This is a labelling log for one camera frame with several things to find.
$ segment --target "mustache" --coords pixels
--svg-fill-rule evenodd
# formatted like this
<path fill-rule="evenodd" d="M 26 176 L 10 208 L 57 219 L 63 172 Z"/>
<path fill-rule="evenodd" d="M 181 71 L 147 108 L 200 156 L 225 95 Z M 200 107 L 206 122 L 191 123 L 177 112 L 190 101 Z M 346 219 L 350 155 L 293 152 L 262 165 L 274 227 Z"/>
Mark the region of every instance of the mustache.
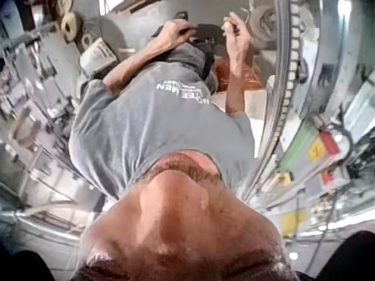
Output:
<path fill-rule="evenodd" d="M 149 169 L 143 176 L 141 176 L 136 183 L 147 184 L 157 175 L 167 171 L 175 170 L 188 175 L 193 181 L 201 183 L 203 181 L 209 181 L 212 184 L 221 184 L 223 179 L 221 174 L 213 174 L 203 170 L 200 167 L 187 165 L 184 162 L 168 162 L 162 166 L 157 166 Z"/>

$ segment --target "green panel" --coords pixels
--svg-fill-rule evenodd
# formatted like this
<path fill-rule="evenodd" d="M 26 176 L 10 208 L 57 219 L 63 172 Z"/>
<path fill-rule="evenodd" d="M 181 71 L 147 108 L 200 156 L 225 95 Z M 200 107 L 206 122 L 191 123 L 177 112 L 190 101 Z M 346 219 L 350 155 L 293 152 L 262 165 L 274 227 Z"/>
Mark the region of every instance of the green panel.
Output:
<path fill-rule="evenodd" d="M 318 136 L 319 132 L 314 124 L 311 121 L 303 121 L 292 144 L 279 161 L 279 171 L 287 172 L 293 167 L 295 162 L 301 159 L 302 155 L 306 154 L 306 151 L 311 147 Z"/>

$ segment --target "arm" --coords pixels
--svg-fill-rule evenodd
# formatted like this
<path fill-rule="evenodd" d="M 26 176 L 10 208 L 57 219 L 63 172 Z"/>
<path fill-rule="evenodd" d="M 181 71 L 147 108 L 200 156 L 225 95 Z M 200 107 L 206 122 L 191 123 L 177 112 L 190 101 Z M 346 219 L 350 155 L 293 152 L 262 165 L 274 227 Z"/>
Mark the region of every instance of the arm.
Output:
<path fill-rule="evenodd" d="M 224 18 L 224 36 L 230 61 L 229 85 L 227 89 L 226 113 L 245 111 L 244 62 L 251 36 L 245 23 L 234 12 Z"/>
<path fill-rule="evenodd" d="M 103 83 L 112 91 L 116 92 L 126 85 L 135 73 L 154 57 L 172 50 L 187 41 L 195 34 L 195 26 L 183 19 L 175 19 L 166 22 L 158 37 L 153 39 L 146 48 L 124 60 L 115 67 Z"/>

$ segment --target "hand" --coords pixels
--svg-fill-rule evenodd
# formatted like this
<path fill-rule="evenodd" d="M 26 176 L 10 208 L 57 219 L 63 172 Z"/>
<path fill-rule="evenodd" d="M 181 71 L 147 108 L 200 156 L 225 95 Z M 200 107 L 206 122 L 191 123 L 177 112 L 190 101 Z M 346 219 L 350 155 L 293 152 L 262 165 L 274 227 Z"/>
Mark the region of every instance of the hand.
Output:
<path fill-rule="evenodd" d="M 155 43 L 164 51 L 172 50 L 192 37 L 196 28 L 196 25 L 184 19 L 170 20 L 164 24 L 159 36 L 155 38 Z"/>
<path fill-rule="evenodd" d="M 224 24 L 221 29 L 224 30 L 224 36 L 227 38 L 226 45 L 230 65 L 237 66 L 240 64 L 242 66 L 251 40 L 246 24 L 234 12 L 230 12 L 230 16 L 224 18 Z"/>

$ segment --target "lips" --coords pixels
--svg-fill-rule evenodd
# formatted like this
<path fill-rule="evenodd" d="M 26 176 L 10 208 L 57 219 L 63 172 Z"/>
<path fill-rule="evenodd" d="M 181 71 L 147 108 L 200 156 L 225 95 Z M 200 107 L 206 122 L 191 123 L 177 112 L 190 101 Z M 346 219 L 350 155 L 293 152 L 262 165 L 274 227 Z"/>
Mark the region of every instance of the lips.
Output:
<path fill-rule="evenodd" d="M 173 152 L 164 156 L 159 161 L 157 161 L 152 168 L 164 167 L 170 163 L 176 162 L 202 169 L 202 167 L 193 158 L 181 152 Z"/>

